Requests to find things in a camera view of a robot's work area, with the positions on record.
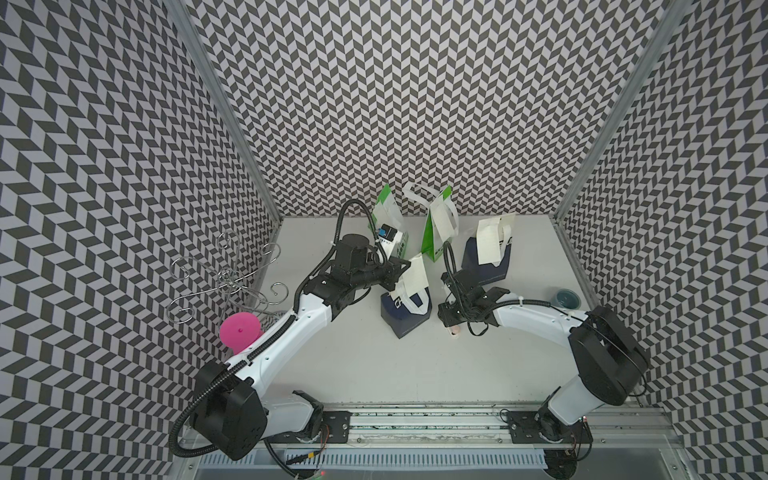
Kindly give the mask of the navy cream Cheerful bag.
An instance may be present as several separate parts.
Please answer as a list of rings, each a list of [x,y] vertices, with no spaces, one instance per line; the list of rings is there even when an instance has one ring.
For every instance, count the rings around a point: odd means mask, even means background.
[[[473,274],[480,285],[506,278],[516,217],[516,213],[507,213],[481,219],[475,234],[467,240],[462,269]]]
[[[395,336],[402,339],[430,318],[432,301],[429,286],[406,299],[394,299],[393,294],[394,291],[381,295],[380,315]]]

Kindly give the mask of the green white bag front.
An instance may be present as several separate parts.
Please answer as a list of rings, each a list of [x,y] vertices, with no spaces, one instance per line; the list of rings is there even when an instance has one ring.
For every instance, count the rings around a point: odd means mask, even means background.
[[[400,211],[399,204],[396,201],[393,190],[388,184],[385,184],[377,196],[376,204],[372,211],[372,218],[375,223],[375,233],[378,237],[378,227],[386,223],[391,225],[403,233],[403,247],[402,257],[405,258],[409,234],[406,231],[404,217]]]

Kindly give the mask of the green white bag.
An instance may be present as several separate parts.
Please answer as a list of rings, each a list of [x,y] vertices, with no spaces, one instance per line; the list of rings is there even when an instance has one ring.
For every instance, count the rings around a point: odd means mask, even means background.
[[[451,242],[459,233],[459,214],[452,199],[453,188],[450,185],[441,191],[414,182],[408,182],[403,188],[404,196],[427,209],[421,253],[437,262],[443,254],[445,242]]]
[[[404,217],[400,211],[399,204],[396,201],[393,190],[388,184],[385,184],[377,196],[376,204],[372,211],[372,218],[375,223],[375,233],[378,237],[378,227],[386,223],[391,225],[403,233],[403,247],[402,257],[405,258],[409,234],[406,231]]]

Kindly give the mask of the cream receipt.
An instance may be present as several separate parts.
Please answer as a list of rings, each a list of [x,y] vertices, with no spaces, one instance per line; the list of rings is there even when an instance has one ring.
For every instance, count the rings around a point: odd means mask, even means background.
[[[442,242],[449,241],[459,233],[459,215],[452,200],[438,198],[430,205],[433,227]]]
[[[498,266],[502,261],[499,222],[500,219],[497,217],[482,219],[478,222],[476,249],[479,265],[491,264]]]
[[[403,272],[396,283],[393,294],[394,299],[410,298],[429,286],[423,255],[415,255],[409,262],[410,266]]]

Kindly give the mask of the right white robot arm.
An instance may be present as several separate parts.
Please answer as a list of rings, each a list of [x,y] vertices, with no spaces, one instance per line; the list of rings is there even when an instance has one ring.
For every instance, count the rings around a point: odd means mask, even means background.
[[[559,442],[567,427],[602,405],[622,405],[645,381],[650,355],[611,308],[568,311],[505,288],[485,289],[476,274],[456,267],[448,242],[443,245],[443,262],[441,280],[448,296],[438,305],[438,318],[445,327],[465,324],[474,336],[492,327],[517,329],[570,350],[577,374],[534,414],[545,441]]]

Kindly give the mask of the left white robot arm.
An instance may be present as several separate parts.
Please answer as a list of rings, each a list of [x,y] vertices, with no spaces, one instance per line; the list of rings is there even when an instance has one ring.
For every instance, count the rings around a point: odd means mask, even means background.
[[[212,361],[195,377],[195,393],[174,421],[168,448],[179,458],[221,451],[232,460],[257,444],[291,433],[308,441],[320,435],[324,406],[301,390],[268,397],[282,368],[318,332],[366,290],[395,290],[411,263],[397,256],[400,222],[364,209],[370,235],[345,234],[343,222],[359,199],[346,201],[337,216],[331,247],[295,291],[291,309],[261,337],[226,362]]]

